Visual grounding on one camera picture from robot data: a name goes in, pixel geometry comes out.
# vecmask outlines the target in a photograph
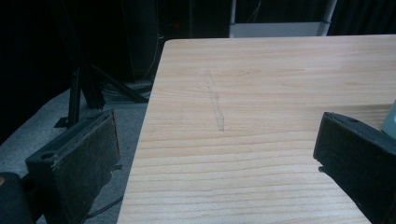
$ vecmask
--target light wood surface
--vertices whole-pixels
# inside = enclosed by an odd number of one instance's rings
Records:
[[[119,223],[369,223],[312,155],[395,99],[396,35],[168,41]]]

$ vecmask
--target wooden table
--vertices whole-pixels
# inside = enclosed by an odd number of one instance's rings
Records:
[[[168,41],[119,223],[368,223],[314,145],[395,98],[396,35]]]

